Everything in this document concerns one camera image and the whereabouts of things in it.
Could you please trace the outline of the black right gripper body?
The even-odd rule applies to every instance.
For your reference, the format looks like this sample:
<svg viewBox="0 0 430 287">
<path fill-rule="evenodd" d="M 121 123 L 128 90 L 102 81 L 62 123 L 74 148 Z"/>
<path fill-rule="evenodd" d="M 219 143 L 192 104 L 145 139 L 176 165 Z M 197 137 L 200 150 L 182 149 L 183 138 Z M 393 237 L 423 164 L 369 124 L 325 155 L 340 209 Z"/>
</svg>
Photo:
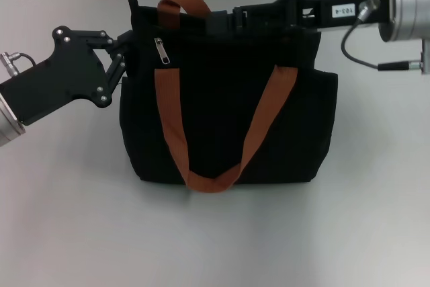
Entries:
<svg viewBox="0 0 430 287">
<path fill-rule="evenodd" d="M 360 13 L 360 4 L 367 0 L 286 0 L 286 24 L 310 29 L 351 26 Z M 379 7 L 364 21 L 386 24 L 390 21 L 390 0 L 379 0 Z"/>
</svg>

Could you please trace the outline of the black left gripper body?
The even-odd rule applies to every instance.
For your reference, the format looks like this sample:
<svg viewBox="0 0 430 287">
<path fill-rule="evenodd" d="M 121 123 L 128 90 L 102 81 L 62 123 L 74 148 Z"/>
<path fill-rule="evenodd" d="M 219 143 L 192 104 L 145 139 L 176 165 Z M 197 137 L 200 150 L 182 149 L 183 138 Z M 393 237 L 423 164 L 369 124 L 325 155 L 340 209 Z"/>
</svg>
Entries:
<svg viewBox="0 0 430 287">
<path fill-rule="evenodd" d="M 1 95 L 25 126 L 76 99 L 103 108 L 100 95 L 107 85 L 104 67 L 94 50 L 70 53 L 71 29 L 52 32 L 54 51 L 49 58 L 1 84 Z"/>
</svg>

